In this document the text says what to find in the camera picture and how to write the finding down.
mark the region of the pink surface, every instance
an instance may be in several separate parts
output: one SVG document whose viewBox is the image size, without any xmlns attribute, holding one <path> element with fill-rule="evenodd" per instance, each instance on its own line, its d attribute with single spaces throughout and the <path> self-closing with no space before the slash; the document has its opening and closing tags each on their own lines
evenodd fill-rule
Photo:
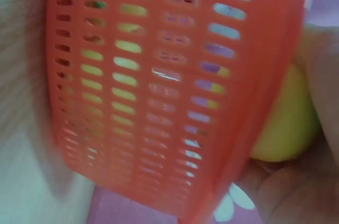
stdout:
<svg viewBox="0 0 339 224">
<path fill-rule="evenodd" d="M 176 218 L 133 202 L 114 192 L 97 186 L 87 224 L 176 224 Z M 217 222 L 212 217 L 209 224 L 262 224 L 256 210 L 245 210 L 235 204 L 234 217 L 227 222 Z"/>
<path fill-rule="evenodd" d="M 338 0 L 314 0 L 307 21 L 318 25 L 339 26 Z M 262 224 L 256 210 L 246 210 L 234 204 L 235 211 L 231 220 L 210 224 Z M 97 187 L 88 216 L 87 224 L 176 224 L 176 219 L 148 207 L 132 202 L 109 190 Z"/>
</svg>

